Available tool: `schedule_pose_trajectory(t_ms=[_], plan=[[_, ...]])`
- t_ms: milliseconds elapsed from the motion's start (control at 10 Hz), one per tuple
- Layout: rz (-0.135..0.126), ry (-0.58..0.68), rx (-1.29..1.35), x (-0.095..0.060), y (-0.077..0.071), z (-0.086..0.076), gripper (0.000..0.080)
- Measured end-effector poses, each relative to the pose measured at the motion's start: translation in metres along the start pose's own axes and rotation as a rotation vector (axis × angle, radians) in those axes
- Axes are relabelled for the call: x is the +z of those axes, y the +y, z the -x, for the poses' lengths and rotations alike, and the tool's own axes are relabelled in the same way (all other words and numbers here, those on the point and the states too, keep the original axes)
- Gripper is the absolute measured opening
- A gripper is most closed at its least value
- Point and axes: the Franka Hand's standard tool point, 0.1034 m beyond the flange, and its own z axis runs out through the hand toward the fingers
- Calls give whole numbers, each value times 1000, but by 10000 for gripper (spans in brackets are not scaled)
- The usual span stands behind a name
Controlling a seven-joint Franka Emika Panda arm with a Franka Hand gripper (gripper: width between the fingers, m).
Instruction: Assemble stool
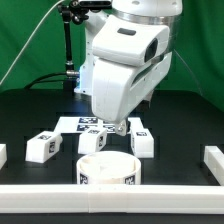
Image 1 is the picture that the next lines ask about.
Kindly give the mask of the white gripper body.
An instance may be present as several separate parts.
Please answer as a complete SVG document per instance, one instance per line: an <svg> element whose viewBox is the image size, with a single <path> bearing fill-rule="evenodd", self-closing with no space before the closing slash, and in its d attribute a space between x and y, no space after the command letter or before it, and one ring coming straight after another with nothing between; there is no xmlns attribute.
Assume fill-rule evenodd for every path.
<svg viewBox="0 0 224 224"><path fill-rule="evenodd" d="M166 51L170 29L143 25L111 15L93 39L97 57L92 77L92 111L119 123L167 75L172 55Z"/></svg>

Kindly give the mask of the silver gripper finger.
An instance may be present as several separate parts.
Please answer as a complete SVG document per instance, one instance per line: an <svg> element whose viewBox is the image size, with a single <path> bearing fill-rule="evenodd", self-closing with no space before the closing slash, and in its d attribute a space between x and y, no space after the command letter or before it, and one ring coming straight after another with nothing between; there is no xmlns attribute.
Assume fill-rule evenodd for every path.
<svg viewBox="0 0 224 224"><path fill-rule="evenodd" d="M120 136L125 136L127 134L127 121L123 120L119 124L115 125L115 133Z"/></svg>

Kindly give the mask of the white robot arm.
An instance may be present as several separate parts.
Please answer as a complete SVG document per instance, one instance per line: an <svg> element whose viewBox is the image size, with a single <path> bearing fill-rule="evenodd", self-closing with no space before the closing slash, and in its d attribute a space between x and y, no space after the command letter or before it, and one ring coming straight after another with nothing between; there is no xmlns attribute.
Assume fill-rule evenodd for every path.
<svg viewBox="0 0 224 224"><path fill-rule="evenodd" d="M182 0L78 0L87 9L86 58L76 92L93 114L128 132L128 116L168 74Z"/></svg>

